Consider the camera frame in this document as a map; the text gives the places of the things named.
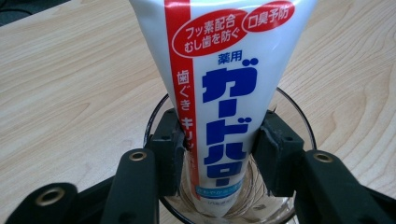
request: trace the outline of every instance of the blue label stripe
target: blue label stripe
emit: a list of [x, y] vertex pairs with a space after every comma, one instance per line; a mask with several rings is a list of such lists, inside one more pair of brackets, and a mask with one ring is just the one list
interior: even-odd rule
[[196, 186], [195, 191], [198, 195], [207, 199], [222, 199], [234, 194], [237, 190], [239, 190], [242, 186], [242, 180], [230, 187], [222, 189], [206, 189]]

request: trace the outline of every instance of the wood grain surface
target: wood grain surface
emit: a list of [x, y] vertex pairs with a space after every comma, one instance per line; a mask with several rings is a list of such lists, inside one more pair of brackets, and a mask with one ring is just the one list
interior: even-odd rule
[[[319, 0], [279, 84], [318, 147], [393, 198], [395, 12], [394, 0]], [[72, 0], [1, 27], [0, 222], [34, 189], [114, 175], [165, 93], [126, 0]]]

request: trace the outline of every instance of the glass cup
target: glass cup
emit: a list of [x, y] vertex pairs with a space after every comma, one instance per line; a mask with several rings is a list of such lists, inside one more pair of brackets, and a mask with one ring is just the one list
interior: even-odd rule
[[[165, 95], [154, 109], [145, 132], [144, 145], [154, 133], [163, 112], [173, 108]], [[317, 149], [312, 129], [299, 106], [280, 88], [276, 89], [269, 110], [277, 113], [304, 140], [304, 150]], [[212, 217], [197, 211], [192, 202], [184, 162], [179, 194], [161, 197], [163, 205], [184, 223], [295, 223], [294, 197], [269, 196], [255, 161], [250, 156], [241, 191], [233, 207], [224, 217]]]

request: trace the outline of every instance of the toothpaste tube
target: toothpaste tube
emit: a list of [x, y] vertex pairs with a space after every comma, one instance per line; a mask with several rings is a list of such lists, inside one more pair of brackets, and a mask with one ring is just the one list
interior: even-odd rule
[[130, 1], [186, 134], [194, 204], [222, 217], [316, 0]]

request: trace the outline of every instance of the red label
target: red label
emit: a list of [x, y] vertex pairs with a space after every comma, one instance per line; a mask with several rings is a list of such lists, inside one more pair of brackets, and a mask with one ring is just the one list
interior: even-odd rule
[[275, 29], [288, 21], [295, 6], [288, 1], [275, 1], [262, 5], [250, 12], [243, 21], [247, 32], [263, 32]]
[[169, 36], [168, 47], [171, 61], [172, 80], [174, 83], [177, 114], [180, 124], [186, 134], [188, 151], [190, 152], [190, 180], [191, 192], [199, 199], [195, 186], [199, 186], [196, 117], [195, 117], [195, 91], [194, 71], [191, 58], [185, 58], [172, 50], [171, 39], [177, 34], [179, 27], [191, 19], [190, 0], [164, 0], [166, 31]]
[[183, 57], [195, 57], [227, 49], [247, 34], [242, 28], [246, 15], [246, 11], [232, 8], [189, 21], [173, 37], [173, 50]]

